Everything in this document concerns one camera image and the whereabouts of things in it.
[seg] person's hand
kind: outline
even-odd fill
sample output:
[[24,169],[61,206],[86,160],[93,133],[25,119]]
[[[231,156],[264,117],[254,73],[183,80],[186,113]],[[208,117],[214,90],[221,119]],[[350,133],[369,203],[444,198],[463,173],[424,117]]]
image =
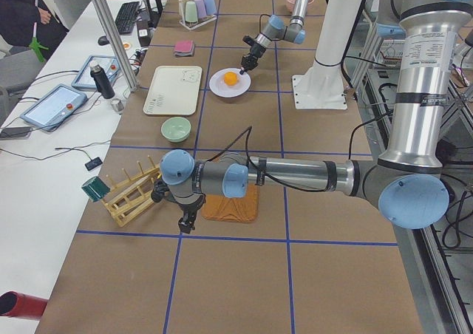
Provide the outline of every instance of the person's hand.
[[43,10],[41,9],[40,7],[38,8],[39,10],[39,15],[41,17],[41,23],[42,24],[49,24],[50,20],[51,20],[51,14],[49,11],[47,10]]

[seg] white tray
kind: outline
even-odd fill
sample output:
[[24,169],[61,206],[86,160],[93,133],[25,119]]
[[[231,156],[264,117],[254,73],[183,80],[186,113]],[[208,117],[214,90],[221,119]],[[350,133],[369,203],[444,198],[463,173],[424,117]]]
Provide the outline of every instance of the white tray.
[[198,66],[159,66],[143,106],[147,115],[195,113],[202,68]]

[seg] colored cup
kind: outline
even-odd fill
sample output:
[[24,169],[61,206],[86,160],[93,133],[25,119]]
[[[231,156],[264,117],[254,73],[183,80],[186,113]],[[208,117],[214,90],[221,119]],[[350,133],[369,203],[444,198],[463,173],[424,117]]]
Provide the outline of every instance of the colored cup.
[[215,6],[215,0],[204,0],[205,11],[207,15],[213,15],[217,12],[217,7]]
[[196,24],[199,21],[197,17],[197,6],[190,0],[186,2],[186,22],[189,24]]
[[184,0],[179,0],[179,15],[184,17],[184,12],[185,12],[185,2]]
[[207,16],[207,11],[205,11],[204,0],[194,0],[194,3],[197,7],[197,17],[199,19],[205,18]]
[[0,316],[39,321],[46,305],[47,299],[10,291],[0,296]]

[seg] black water bottle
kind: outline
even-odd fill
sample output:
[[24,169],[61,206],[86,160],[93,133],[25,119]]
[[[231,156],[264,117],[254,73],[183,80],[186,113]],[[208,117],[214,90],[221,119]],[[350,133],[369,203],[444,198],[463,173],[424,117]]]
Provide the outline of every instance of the black water bottle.
[[106,76],[105,70],[97,63],[90,61],[90,76],[94,78],[97,90],[102,93],[103,98],[111,99],[115,96],[109,78]]

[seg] white desk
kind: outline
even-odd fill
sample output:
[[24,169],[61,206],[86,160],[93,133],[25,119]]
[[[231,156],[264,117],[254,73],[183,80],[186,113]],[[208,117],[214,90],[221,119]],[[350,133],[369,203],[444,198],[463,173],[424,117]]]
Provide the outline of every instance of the white desk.
[[[125,1],[129,0],[109,1],[114,17]],[[102,35],[103,29],[91,3],[39,75],[79,70],[90,55],[114,55],[110,45],[98,46],[97,40]],[[140,48],[135,31],[122,39],[132,44],[128,56]],[[70,85],[74,77],[74,74],[54,75],[41,79],[24,96],[40,98],[58,84]],[[128,95],[123,77],[115,82],[114,90],[117,98],[124,99]],[[97,96],[95,94],[82,110],[88,109]],[[4,125],[33,102],[20,102]],[[0,141],[0,148],[46,157],[58,152],[55,147],[85,146],[109,140],[119,120],[109,101],[101,98],[97,106],[72,116],[55,132],[34,131],[26,140]],[[11,126],[25,126],[25,123],[17,119]],[[99,145],[85,150],[91,158],[103,160],[108,148],[108,145]],[[26,160],[0,151],[0,295],[14,290],[50,297],[87,202],[81,185],[100,170],[87,171],[84,163],[88,160],[79,151],[45,161]],[[1,317],[0,333],[34,333],[37,325],[37,321]]]

